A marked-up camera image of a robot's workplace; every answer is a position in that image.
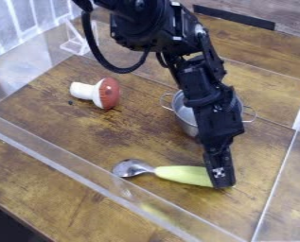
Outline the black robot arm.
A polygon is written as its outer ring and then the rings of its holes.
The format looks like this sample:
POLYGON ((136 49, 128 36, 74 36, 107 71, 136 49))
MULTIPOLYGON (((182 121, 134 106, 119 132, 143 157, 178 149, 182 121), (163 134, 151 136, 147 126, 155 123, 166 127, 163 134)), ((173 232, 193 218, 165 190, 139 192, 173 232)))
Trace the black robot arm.
POLYGON ((233 138, 244 133, 242 105, 234 88, 222 83, 223 61, 211 45, 209 30, 193 13, 173 0, 72 0, 91 53, 111 72, 126 74, 139 68, 116 67, 104 58, 94 39, 91 12, 110 11, 110 36, 131 51, 153 52, 193 109, 198 140, 203 146, 207 177, 215 188, 235 184, 230 154, 233 138))

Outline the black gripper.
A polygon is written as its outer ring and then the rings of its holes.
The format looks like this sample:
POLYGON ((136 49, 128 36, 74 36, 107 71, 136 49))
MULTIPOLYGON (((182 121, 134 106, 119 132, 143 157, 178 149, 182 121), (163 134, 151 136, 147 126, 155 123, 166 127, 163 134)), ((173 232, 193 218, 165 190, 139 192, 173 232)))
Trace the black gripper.
POLYGON ((203 162, 213 187, 235 184, 230 153, 233 138, 244 133, 242 106, 233 87, 183 90, 183 104, 194 112, 198 140, 203 145, 203 162))

